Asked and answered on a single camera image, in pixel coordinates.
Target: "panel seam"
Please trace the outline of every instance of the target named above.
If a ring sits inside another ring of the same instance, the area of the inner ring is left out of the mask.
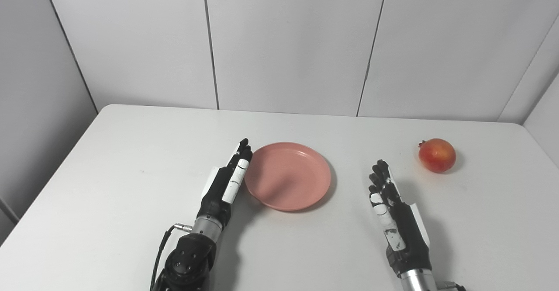
[[[377,18],[377,25],[375,28],[375,34],[373,35],[373,43],[371,45],[371,52],[369,53],[369,62],[367,63],[367,70],[365,71],[365,80],[363,81],[363,87],[361,88],[361,96],[359,96],[359,104],[357,105],[357,114],[359,116],[359,110],[361,109],[361,101],[363,100],[363,92],[365,92],[365,84],[367,83],[367,78],[369,77],[369,70],[371,68],[371,58],[373,56],[373,49],[375,48],[375,42],[377,40],[377,33],[379,32],[379,25],[381,23],[381,16],[383,14],[385,0],[381,2],[381,8],[379,9],[379,18]]]
[[[87,95],[90,97],[91,104],[93,105],[93,108],[95,109],[95,112],[97,114],[99,114],[99,110],[97,109],[95,101],[93,100],[93,96],[91,95],[90,88],[86,83],[86,78],[84,78],[83,73],[82,73],[82,69],[80,68],[78,60],[76,59],[76,54],[74,53],[72,45],[70,44],[70,40],[68,40],[68,35],[66,34],[66,30],[64,30],[64,26],[62,25],[62,21],[60,21],[60,16],[58,15],[58,12],[56,11],[56,8],[54,7],[54,2],[52,2],[52,0],[48,0],[48,1],[50,2],[50,6],[52,7],[52,10],[54,11],[54,16],[56,16],[56,20],[58,21],[58,25],[60,26],[60,30],[62,30],[62,34],[64,35],[64,39],[66,40],[66,44],[68,44],[68,48],[70,49],[70,54],[72,54],[72,58],[74,58],[76,68],[78,68],[79,76],[80,76],[80,78],[82,78],[83,85],[86,88]]]
[[[212,75],[214,76],[215,106],[219,110],[219,95],[217,92],[217,79],[215,76],[214,44],[211,39],[210,12],[208,12],[208,0],[204,0],[204,9],[206,12],[206,26],[208,28],[208,42],[210,43],[211,70],[212,70]]]
[[[14,225],[17,225],[17,223],[20,221],[20,217],[18,217],[14,210],[10,208],[10,206],[8,206],[8,204],[4,201],[4,199],[2,199],[2,197],[0,197],[0,211],[3,211],[4,214],[6,214],[6,217],[8,217],[8,219],[12,221]]]

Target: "silver cylindrical joint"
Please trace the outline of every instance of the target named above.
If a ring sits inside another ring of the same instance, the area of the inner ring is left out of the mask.
[[[199,233],[217,243],[217,239],[219,239],[219,235],[221,234],[221,222],[212,216],[201,215],[194,221],[194,226],[190,233]]]
[[[413,269],[400,275],[404,291],[437,291],[433,274],[429,269]]]

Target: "robotic hand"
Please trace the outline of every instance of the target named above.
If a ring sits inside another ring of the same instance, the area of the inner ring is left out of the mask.
[[[216,243],[231,218],[231,204],[252,159],[248,139],[234,150],[227,166],[214,167],[202,192],[202,202],[194,226],[176,223],[163,237],[150,291],[207,291],[208,278],[216,257]],[[159,259],[173,229],[188,232],[169,254],[157,281]]]
[[[379,160],[369,175],[370,200],[379,217],[388,241],[386,257],[400,278],[404,291],[436,291],[457,289],[461,285],[450,281],[435,283],[429,260],[429,236],[415,204],[407,205],[400,198],[388,164]]]

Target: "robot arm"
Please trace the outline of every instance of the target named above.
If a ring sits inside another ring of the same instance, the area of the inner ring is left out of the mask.
[[[150,291],[207,291],[210,270],[216,257],[216,243],[231,218],[231,204],[243,181],[252,151],[243,139],[227,166],[214,168],[202,194],[193,227],[176,224],[165,233],[155,261]],[[169,254],[157,281],[159,258],[173,229],[189,232],[181,237]]]
[[[369,179],[371,205],[379,217],[388,242],[386,258],[400,278],[404,291],[435,291],[437,289],[465,289],[453,282],[435,283],[429,260],[429,236],[415,204],[408,205],[400,198],[396,182],[388,164],[379,160]]]

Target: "pink plate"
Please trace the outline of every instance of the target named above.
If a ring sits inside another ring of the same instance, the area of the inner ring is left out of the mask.
[[[319,201],[330,187],[330,167],[308,146],[274,143],[256,150],[245,174],[249,192],[279,211],[298,211]]]

